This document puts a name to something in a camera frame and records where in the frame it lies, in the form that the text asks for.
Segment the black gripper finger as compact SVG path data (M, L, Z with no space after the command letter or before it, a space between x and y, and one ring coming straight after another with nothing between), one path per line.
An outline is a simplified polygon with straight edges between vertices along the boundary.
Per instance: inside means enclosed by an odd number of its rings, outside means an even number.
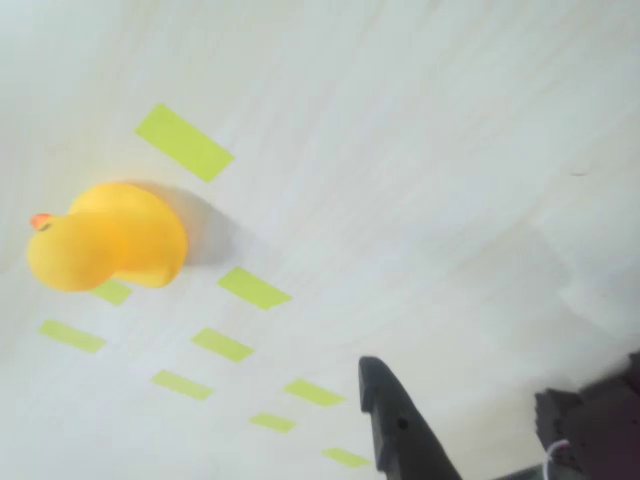
M358 374L360 407L370 416L377 470L388 479L458 479L442 444L386 363L363 356Z

